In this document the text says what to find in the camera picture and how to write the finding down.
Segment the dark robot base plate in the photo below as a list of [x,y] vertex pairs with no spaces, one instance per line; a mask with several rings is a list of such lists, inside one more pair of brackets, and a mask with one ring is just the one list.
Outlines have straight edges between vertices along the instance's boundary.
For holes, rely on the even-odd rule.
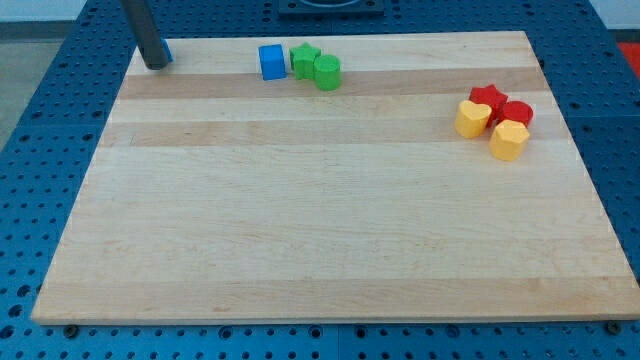
[[279,15],[379,15],[385,0],[277,0]]

